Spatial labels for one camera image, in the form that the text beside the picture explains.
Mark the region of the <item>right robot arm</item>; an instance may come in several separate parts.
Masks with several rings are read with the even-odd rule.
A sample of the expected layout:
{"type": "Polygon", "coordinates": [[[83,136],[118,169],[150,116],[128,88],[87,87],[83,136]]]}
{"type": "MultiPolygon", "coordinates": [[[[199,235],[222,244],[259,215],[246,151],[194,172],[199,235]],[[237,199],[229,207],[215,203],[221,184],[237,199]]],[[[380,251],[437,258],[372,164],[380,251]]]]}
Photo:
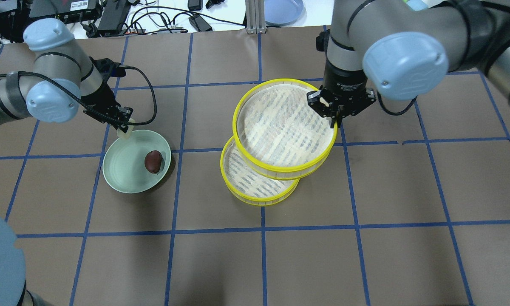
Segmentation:
{"type": "Polygon", "coordinates": [[[414,103],[471,68],[510,106],[510,0],[337,0],[316,46],[326,66],[307,104],[332,128],[383,97],[414,103]]]}

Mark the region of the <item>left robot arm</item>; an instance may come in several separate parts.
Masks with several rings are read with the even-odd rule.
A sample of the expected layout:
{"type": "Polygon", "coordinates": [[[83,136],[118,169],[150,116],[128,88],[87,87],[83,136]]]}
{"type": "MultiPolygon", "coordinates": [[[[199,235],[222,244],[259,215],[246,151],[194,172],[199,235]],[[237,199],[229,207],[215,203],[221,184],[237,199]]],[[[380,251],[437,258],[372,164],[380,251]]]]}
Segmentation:
{"type": "Polygon", "coordinates": [[[133,109],[121,106],[108,85],[126,72],[108,58],[88,56],[66,25],[41,19],[29,25],[23,38],[35,54],[33,70],[0,77],[0,126],[34,117],[42,122],[72,120],[79,108],[101,123],[128,134],[133,109]]]}

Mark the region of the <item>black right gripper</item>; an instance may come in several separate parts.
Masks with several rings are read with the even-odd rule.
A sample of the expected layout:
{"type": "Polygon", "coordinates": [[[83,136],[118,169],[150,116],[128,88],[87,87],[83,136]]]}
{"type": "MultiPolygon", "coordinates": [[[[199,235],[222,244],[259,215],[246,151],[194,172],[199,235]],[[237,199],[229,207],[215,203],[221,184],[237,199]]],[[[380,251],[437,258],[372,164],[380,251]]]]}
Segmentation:
{"type": "Polygon", "coordinates": [[[344,96],[331,93],[324,88],[307,93],[308,106],[322,118],[331,119],[331,129],[339,129],[339,119],[356,116],[376,102],[375,92],[367,88],[363,91],[347,91],[344,96]]]}

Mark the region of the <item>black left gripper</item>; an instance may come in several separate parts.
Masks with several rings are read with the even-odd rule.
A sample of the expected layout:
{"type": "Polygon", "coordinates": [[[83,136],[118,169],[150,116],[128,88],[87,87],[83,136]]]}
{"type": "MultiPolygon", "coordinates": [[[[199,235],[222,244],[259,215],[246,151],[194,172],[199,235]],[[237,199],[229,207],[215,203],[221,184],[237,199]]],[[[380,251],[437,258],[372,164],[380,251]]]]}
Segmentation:
{"type": "Polygon", "coordinates": [[[122,107],[115,99],[115,95],[107,83],[102,83],[93,93],[83,97],[83,103],[86,107],[83,113],[90,116],[100,123],[107,123],[117,131],[128,131],[128,122],[131,118],[133,109],[122,107]]]}

